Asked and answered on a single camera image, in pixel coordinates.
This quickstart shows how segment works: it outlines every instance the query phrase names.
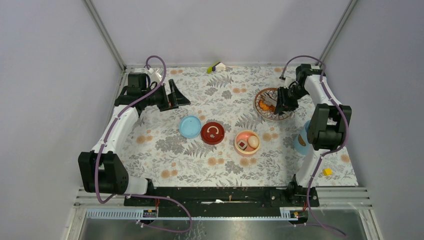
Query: orange food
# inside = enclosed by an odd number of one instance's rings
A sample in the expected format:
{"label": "orange food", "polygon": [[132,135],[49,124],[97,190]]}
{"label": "orange food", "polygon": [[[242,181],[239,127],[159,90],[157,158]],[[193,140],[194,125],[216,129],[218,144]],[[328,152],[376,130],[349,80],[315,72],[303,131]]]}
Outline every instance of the orange food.
{"label": "orange food", "polygon": [[264,111],[271,111],[271,112],[274,112],[275,111],[275,109],[276,109],[276,107],[275,106],[273,106],[273,105],[266,105],[265,103],[264,103],[264,101],[262,101],[262,100],[259,100],[259,107],[262,109],[262,110],[264,110]]}

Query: bowl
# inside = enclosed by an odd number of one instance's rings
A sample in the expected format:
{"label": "bowl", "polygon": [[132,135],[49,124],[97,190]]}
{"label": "bowl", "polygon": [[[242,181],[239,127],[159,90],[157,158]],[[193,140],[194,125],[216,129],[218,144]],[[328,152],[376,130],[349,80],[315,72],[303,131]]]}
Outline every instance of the bowl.
{"label": "bowl", "polygon": [[291,112],[291,113],[284,112],[283,114],[279,115],[279,114],[274,114],[274,112],[271,110],[263,110],[259,106],[259,102],[261,100],[262,95],[267,95],[271,97],[272,99],[274,99],[275,101],[277,101],[278,90],[277,88],[274,88],[274,87],[265,88],[259,91],[254,97],[254,100],[253,100],[254,109],[264,119],[271,120],[271,121],[282,121],[294,115],[294,112]]}
{"label": "bowl", "polygon": [[193,115],[184,117],[179,123],[179,133],[188,139],[197,137],[201,129],[200,119]]}
{"label": "bowl", "polygon": [[[247,148],[245,150],[241,150],[240,147],[237,145],[237,143],[240,140],[244,140],[246,143],[248,142],[248,138],[250,136],[256,136],[257,139],[259,140],[259,144],[257,146],[257,148],[252,148],[251,146],[247,145]],[[237,134],[237,136],[235,136],[235,140],[234,140],[234,148],[235,151],[244,156],[244,157],[250,157],[252,155],[254,155],[258,149],[261,147],[261,139],[259,138],[259,136],[254,132],[254,131],[250,131],[250,130],[243,130],[241,132],[239,132]]]}

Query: egg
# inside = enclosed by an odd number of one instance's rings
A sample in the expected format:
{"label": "egg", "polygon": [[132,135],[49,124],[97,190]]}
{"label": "egg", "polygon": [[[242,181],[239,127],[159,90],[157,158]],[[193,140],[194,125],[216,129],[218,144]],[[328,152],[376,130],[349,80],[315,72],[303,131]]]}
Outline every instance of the egg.
{"label": "egg", "polygon": [[250,136],[247,139],[247,144],[252,148],[256,149],[259,146],[259,139],[256,136]]}

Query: glass panel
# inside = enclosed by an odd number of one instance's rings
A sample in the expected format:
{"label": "glass panel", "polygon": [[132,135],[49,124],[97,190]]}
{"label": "glass panel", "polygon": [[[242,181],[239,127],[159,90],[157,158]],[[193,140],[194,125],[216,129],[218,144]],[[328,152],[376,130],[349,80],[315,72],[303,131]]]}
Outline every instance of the glass panel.
{"label": "glass panel", "polygon": [[[342,229],[349,239],[367,239],[362,221],[355,210],[316,210],[322,223]],[[311,218],[308,223],[315,223]],[[154,226],[183,230],[188,221],[157,220]],[[207,239],[207,240],[338,240],[339,237],[317,226],[293,227],[288,221],[268,220],[195,220],[190,232],[171,233],[148,227],[140,228],[134,220],[86,219],[81,240],[157,240],[157,239]]]}

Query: yellow block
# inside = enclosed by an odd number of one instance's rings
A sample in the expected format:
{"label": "yellow block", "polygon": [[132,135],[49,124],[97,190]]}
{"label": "yellow block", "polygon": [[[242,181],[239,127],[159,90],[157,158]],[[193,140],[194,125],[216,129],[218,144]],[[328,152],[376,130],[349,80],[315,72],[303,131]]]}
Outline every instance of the yellow block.
{"label": "yellow block", "polygon": [[326,168],[322,170],[322,174],[324,174],[324,176],[329,176],[333,174],[333,172],[331,171],[331,168]]}

